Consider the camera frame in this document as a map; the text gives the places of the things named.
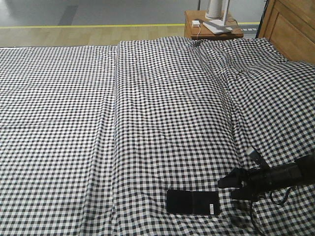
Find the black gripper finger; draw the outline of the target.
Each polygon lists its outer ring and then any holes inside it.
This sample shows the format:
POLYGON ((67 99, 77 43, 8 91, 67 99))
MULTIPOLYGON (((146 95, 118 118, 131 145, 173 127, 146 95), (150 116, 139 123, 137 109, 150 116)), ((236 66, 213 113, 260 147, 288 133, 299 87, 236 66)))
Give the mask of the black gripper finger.
POLYGON ((247 187, 249 171, 240 168, 234 168, 227 176, 218 181, 218 188, 244 188, 247 187))
POLYGON ((231 191, 230 197, 231 199, 234 200, 248 200, 252 202, 258 201, 258 195, 255 193, 253 189, 248 187, 231 191))

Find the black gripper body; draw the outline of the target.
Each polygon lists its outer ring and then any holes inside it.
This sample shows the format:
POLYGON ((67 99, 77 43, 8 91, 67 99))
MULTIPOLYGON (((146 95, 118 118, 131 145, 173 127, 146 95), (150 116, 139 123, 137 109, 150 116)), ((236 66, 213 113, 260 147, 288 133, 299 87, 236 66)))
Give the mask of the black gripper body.
POLYGON ((248 170, 244 189, 250 196, 296 185, 303 176, 296 164, 248 170))

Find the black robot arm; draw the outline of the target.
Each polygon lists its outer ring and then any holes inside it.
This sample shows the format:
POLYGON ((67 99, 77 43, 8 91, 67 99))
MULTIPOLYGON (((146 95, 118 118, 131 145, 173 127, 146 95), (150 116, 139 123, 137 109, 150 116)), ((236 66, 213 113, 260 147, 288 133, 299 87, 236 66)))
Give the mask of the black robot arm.
POLYGON ((257 202, 266 192, 314 182, 315 154, 312 153, 294 160, 293 163, 269 169, 234 168, 218 181, 218 188, 234 187, 236 189, 230 193, 232 199, 257 202))

